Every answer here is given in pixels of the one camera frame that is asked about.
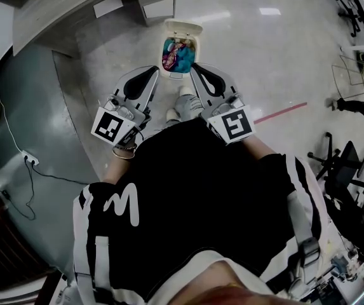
wooden furniture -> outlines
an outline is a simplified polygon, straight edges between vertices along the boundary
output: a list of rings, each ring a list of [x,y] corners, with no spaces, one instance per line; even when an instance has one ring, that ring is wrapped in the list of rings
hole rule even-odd
[[[15,10],[13,53],[18,54],[30,42],[77,57],[76,30],[95,19],[93,6],[103,0],[28,0]],[[152,24],[174,14],[174,0],[134,0],[140,16]]]
[[[17,231],[0,198],[0,290],[52,271]]]

shiny floor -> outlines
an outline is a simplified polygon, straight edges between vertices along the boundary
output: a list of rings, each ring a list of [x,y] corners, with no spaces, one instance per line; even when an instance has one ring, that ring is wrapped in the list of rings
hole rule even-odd
[[[274,8],[280,15],[263,15],[261,8]],[[335,147],[342,149],[352,140],[361,157],[364,154],[364,117],[332,112],[325,106],[326,98],[339,96],[334,74],[343,96],[363,91],[362,85],[349,85],[345,71],[332,72],[333,64],[342,65],[340,46],[355,42],[349,24],[337,12],[334,0],[176,0],[176,18],[203,24],[199,61],[233,76],[255,118],[307,102],[256,127],[259,137],[276,151],[304,158],[308,151],[325,155],[327,145],[322,143],[327,131],[333,133]],[[124,7],[78,32],[86,70],[82,98],[90,119],[86,126],[82,121],[75,126],[84,132],[81,140],[100,177],[110,150],[88,135],[98,105],[106,101],[123,74],[158,64],[163,45],[161,24],[146,28],[130,15],[132,8]],[[356,40],[364,42],[364,32]],[[191,81],[161,80],[145,136],[163,127],[165,112],[182,84],[191,86]]]

